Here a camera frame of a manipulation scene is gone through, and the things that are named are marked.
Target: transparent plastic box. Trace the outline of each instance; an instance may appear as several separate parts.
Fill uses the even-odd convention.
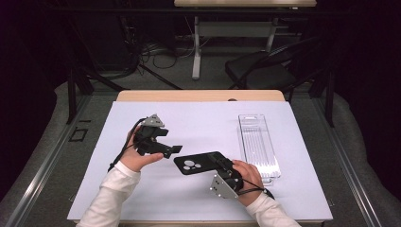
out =
[[[269,129],[263,114],[238,116],[238,137],[242,156],[247,163],[259,170],[263,184],[272,185],[281,176],[280,166],[274,155]]]

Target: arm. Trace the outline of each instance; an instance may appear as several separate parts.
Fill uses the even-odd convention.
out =
[[[140,176],[139,172],[133,172],[118,162],[104,178],[97,196],[77,226],[117,226],[123,201],[138,185]]]
[[[122,204],[138,185],[142,167],[163,159],[162,153],[141,156],[133,148],[132,138],[120,161],[104,178],[99,192],[86,210],[78,227],[117,226]]]
[[[263,188],[262,177],[256,166],[242,161],[233,160],[233,169],[238,171],[244,181],[241,190],[254,188],[248,182]],[[246,206],[248,213],[256,219],[260,226],[300,226],[295,220],[287,216],[281,204],[260,191],[253,191],[239,196],[238,200]]]

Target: black cable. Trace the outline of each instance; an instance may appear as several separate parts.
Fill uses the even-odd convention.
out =
[[[108,80],[122,79],[122,78],[125,78],[125,77],[133,74],[135,72],[135,70],[136,69],[134,69],[134,68],[127,68],[123,72],[121,72],[120,74],[113,75],[113,76],[102,76],[102,77],[105,78],[105,79],[108,79]]]
[[[191,42],[188,42],[188,44],[186,45],[186,47],[184,47],[184,48],[178,48],[178,49],[177,49],[177,50],[179,50],[179,49],[183,50],[182,53],[180,53],[179,51],[176,51],[176,55],[177,55],[178,58],[188,57],[188,56],[190,56],[190,55],[188,55],[187,52],[188,52],[188,51],[191,51],[191,53],[192,53],[192,52],[194,51],[194,41],[193,41],[193,40],[191,40],[191,41],[192,41],[192,43],[191,43]]]
[[[152,74],[155,78],[161,80],[162,82],[164,82],[165,84],[169,85],[170,87],[173,87],[173,88],[175,88],[175,89],[177,89],[177,90],[182,90],[182,89],[183,89],[183,88],[181,88],[181,87],[175,85],[174,83],[168,81],[167,79],[164,79],[162,76],[158,75],[157,73],[151,71],[151,70],[150,70],[149,68],[147,68],[145,65],[139,64],[138,66],[141,67],[141,68],[143,68],[143,69],[145,69],[145,70],[148,71],[150,74]]]
[[[162,66],[158,66],[158,65],[156,64],[156,62],[155,62],[157,56],[158,56],[158,55],[153,55],[153,61],[152,61],[152,63],[153,63],[153,66],[156,67],[156,68],[158,68],[158,69],[168,69],[168,68],[172,68],[172,67],[177,63],[177,59],[178,59],[178,57],[174,55],[174,56],[173,56],[174,62],[171,63],[169,66],[162,67]]]
[[[127,147],[127,144],[130,142],[130,139],[131,139],[131,137],[132,137],[132,135],[133,135],[133,132],[135,131],[136,127],[137,127],[142,121],[144,121],[144,120],[145,120],[145,118],[139,119],[139,120],[135,123],[135,125],[132,127],[132,129],[130,130],[129,135],[127,136],[127,140],[126,140],[126,142],[125,142],[125,144],[124,144],[124,147],[121,149],[121,152],[117,155],[117,157],[115,157],[114,161],[113,161],[112,163],[110,163],[110,167],[109,167],[109,169],[107,170],[108,172],[109,172],[112,168],[114,168],[114,166],[118,163],[118,161],[120,161],[120,159],[121,159],[121,157],[123,156],[124,152],[125,152],[128,148],[130,148],[130,147],[133,146],[133,144],[132,144],[132,145],[130,145],[130,146]]]
[[[249,181],[247,181],[247,180],[245,180],[245,179],[241,179],[241,180],[244,181],[244,182],[246,182],[246,183],[249,183],[249,184],[255,186],[255,188],[251,188],[251,189],[248,189],[248,190],[243,190],[243,191],[237,192],[236,194],[237,194],[238,196],[241,196],[241,195],[244,195],[244,194],[246,194],[246,193],[253,192],[253,191],[263,191],[263,193],[265,193],[265,194],[268,195],[270,198],[272,198],[272,199],[275,200],[273,194],[271,194],[271,192],[270,192],[267,188],[260,187],[260,186],[254,184],[254,183],[252,183],[252,182],[249,182]]]

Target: black bracket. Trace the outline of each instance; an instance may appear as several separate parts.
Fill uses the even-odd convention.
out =
[[[133,139],[133,143],[140,155],[145,155],[145,153],[163,153],[165,158],[168,159],[172,153],[179,153],[181,151],[183,146],[169,147],[157,142],[157,136],[166,136],[168,134],[168,130],[161,129],[164,126],[157,114],[146,118],[142,122]]]
[[[216,170],[218,174],[215,175],[210,190],[222,198],[237,199],[236,192],[244,184],[241,174],[233,169],[233,162],[218,151],[177,157],[174,158],[174,163],[183,175]]]

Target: hand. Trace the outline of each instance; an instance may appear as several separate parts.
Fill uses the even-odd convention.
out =
[[[262,177],[260,176],[259,171],[257,170],[256,166],[244,163],[242,161],[238,160],[233,160],[233,169],[238,171],[242,179],[254,183],[255,185],[264,188],[263,183],[262,183]],[[244,187],[240,191],[248,190],[248,189],[253,189],[255,188],[254,185],[247,183],[244,181]],[[238,197],[238,200],[244,205],[244,206],[249,206],[251,203],[253,203],[262,193],[262,191],[253,191],[249,193],[245,193],[243,195],[240,195]]]
[[[124,151],[123,156],[120,159],[120,162],[124,164],[127,168],[134,172],[139,172],[141,171],[141,168],[143,166],[146,166],[148,164],[157,162],[159,160],[163,159],[163,153],[153,153],[150,155],[140,155],[138,152],[136,152],[136,149],[134,148],[133,145],[133,137],[135,136],[135,133],[139,130],[140,127],[137,127],[133,133],[133,135],[130,138],[129,143],[127,144],[127,149]]]

